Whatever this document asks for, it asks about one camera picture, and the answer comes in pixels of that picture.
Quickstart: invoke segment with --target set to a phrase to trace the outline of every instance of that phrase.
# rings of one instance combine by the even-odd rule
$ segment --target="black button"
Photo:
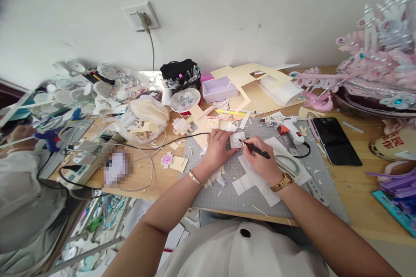
[[[249,238],[251,236],[250,232],[246,229],[240,229],[240,234],[243,235],[243,237]]]

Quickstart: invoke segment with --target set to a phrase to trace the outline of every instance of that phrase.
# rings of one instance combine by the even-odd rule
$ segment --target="metal ruler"
[[[283,139],[287,150],[292,156],[301,156],[298,150],[296,149],[295,144],[293,144],[292,140],[288,135],[281,135],[280,137]],[[302,158],[298,158],[298,160],[305,167],[305,162],[302,160]],[[325,198],[323,192],[321,191],[313,177],[306,182],[306,185],[309,188],[309,191],[311,192],[312,196],[319,200],[324,206],[329,206],[329,201]]]

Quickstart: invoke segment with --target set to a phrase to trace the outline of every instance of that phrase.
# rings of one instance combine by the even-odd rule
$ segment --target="purple box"
[[[237,97],[238,90],[230,83],[228,77],[222,77],[204,81],[202,83],[202,96],[207,103],[218,102],[227,98]]]

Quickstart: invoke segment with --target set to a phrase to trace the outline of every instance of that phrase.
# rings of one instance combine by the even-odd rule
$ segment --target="black pen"
[[[266,159],[270,159],[270,155],[269,155],[269,153],[268,152],[266,152],[266,151],[262,151],[262,150],[259,150],[256,146],[254,146],[253,144],[249,144],[249,143],[246,143],[246,142],[244,142],[244,141],[241,141],[240,139],[238,139],[241,143],[243,143],[243,144],[245,144],[245,145],[247,145],[247,147],[248,148],[250,148],[250,149],[252,149],[252,150],[254,150],[256,153],[258,153],[259,155],[261,155],[261,156],[263,156],[264,158],[266,158]]]

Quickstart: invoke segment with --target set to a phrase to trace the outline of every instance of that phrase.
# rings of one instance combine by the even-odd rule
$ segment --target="smartphone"
[[[357,167],[363,165],[336,118],[314,118],[312,123],[331,164]]]

